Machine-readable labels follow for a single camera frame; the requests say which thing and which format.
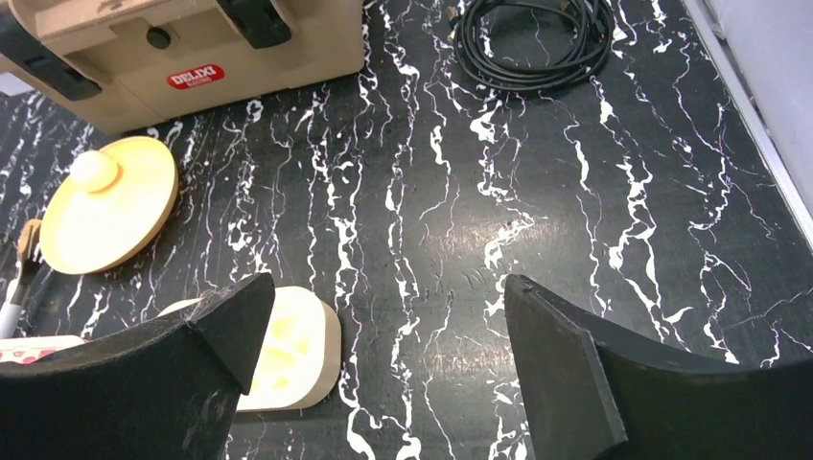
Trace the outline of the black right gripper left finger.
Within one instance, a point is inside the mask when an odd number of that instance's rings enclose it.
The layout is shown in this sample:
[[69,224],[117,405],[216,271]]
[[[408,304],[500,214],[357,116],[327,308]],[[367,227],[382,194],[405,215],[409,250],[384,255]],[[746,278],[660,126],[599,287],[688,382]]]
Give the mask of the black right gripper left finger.
[[5,459],[218,459],[275,298],[268,273],[118,333],[1,366]]

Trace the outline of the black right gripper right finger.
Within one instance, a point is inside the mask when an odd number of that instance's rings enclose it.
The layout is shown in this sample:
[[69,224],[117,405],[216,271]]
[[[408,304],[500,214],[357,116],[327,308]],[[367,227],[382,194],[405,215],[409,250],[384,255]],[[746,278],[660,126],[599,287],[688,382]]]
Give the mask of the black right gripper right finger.
[[540,459],[808,459],[812,364],[692,354],[506,278],[506,325]]

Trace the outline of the beige lunch box lid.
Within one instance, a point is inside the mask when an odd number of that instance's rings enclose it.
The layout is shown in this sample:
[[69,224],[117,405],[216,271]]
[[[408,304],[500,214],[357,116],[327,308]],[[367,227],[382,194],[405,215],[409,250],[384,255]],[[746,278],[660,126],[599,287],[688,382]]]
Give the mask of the beige lunch box lid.
[[240,396],[239,413],[278,412],[311,407],[324,400],[337,383],[341,364],[341,326],[336,312],[304,287],[278,287],[262,346],[258,327],[240,320],[224,333],[205,332],[204,339],[226,363],[247,375],[255,364],[250,390]]

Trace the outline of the pink lunch box lid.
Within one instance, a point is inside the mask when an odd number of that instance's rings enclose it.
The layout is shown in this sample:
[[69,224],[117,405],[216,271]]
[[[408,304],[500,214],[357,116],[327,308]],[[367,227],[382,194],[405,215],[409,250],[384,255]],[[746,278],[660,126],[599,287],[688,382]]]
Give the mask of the pink lunch box lid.
[[1,362],[29,364],[86,342],[86,339],[77,335],[6,338],[1,340]]

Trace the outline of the white boiled egg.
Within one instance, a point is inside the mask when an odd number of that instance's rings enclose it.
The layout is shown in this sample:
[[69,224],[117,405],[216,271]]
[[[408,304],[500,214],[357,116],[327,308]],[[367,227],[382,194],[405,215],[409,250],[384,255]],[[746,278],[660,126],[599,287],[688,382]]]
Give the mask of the white boiled egg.
[[112,156],[100,150],[88,150],[76,157],[68,178],[79,191],[95,194],[112,186],[119,173],[119,163]]

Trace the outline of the white metal food tongs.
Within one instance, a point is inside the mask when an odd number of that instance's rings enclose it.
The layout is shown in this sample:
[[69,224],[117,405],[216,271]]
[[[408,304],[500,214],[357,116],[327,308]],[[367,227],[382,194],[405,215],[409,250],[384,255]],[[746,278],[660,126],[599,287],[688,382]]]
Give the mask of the white metal food tongs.
[[1,338],[12,338],[31,290],[32,282],[43,264],[40,248],[42,220],[29,219],[22,228],[16,248],[16,276],[11,297],[1,309]]

